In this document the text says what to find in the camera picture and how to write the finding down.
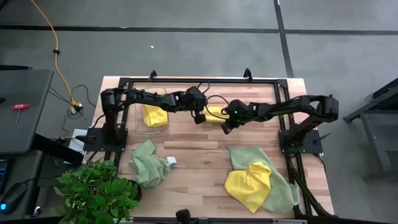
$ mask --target green towel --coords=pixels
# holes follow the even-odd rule
[[[253,162],[262,162],[271,168],[269,181],[271,192],[261,205],[270,212],[286,213],[299,203],[299,188],[289,184],[276,170],[271,160],[261,148],[229,149],[231,162],[234,170],[247,170],[248,165]]]
[[[150,139],[132,153],[130,162],[136,173],[136,181],[145,188],[156,188],[170,173],[171,166],[167,166],[167,161],[155,153],[156,146]]]

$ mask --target potted plant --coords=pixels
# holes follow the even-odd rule
[[[112,161],[88,161],[76,171],[58,178],[63,189],[55,193],[65,199],[63,209],[53,208],[53,214],[63,217],[59,223],[119,223],[129,220],[129,209],[139,206],[141,188],[126,178],[117,177]]]

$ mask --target wooden table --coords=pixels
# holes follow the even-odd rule
[[[101,91],[118,86],[120,77],[104,77]],[[306,94],[304,80],[301,78],[287,79],[290,97]],[[167,93],[186,90],[192,83],[135,83],[134,87],[165,88]],[[274,87],[267,84],[211,84],[206,96],[219,94],[228,101],[240,99],[245,103],[275,103]],[[209,100],[210,106],[224,106],[221,98]],[[134,132],[136,119],[135,106],[129,108],[127,128],[129,137],[124,153],[122,153],[119,176],[134,179],[133,169],[129,163],[131,154],[147,138]],[[98,99],[94,120],[103,114],[101,100]],[[299,123],[306,114],[295,113],[295,122]],[[103,125],[104,119],[97,127]],[[152,137],[157,146],[157,155],[165,158],[174,156],[177,165],[170,175],[156,189],[144,189],[140,207],[131,211],[133,217],[175,217],[177,210],[188,208],[192,217],[211,218],[293,218],[289,213],[272,213],[260,208],[252,214],[244,205],[228,195],[224,183],[232,171],[229,152],[226,147],[261,147],[270,157],[277,170],[287,179],[287,168],[283,155],[280,153],[277,132],[279,120],[273,118],[264,123],[251,122],[234,129],[225,135],[219,124],[203,123],[196,125],[190,112],[169,113],[169,128]],[[97,153],[95,158],[103,157]],[[308,188],[326,211],[333,213],[328,183],[322,163],[311,154],[303,154],[303,166]]]

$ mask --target yellow towel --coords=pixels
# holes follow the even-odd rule
[[[144,105],[144,122],[148,127],[160,127],[167,124],[167,112],[158,106]]]
[[[219,116],[220,118],[229,118],[229,115],[221,114],[222,106],[210,106],[208,107],[210,113]],[[206,116],[206,121],[211,123],[224,123],[224,119],[216,118],[215,116],[211,115],[207,110],[205,110],[204,114]]]
[[[264,203],[271,184],[271,169],[262,162],[255,162],[247,170],[232,171],[225,181],[226,191],[254,213]]]

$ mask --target black desk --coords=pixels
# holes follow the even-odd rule
[[[0,214],[0,222],[28,218],[32,213],[40,190],[37,184],[44,154],[78,165],[83,159],[80,153],[35,133],[52,77],[50,70],[0,71],[0,97],[6,98],[0,104],[0,158],[14,159],[4,192],[16,182],[34,179],[29,181],[19,208],[10,215]],[[18,111],[11,106],[21,103],[30,104],[30,108],[21,111],[15,128]]]

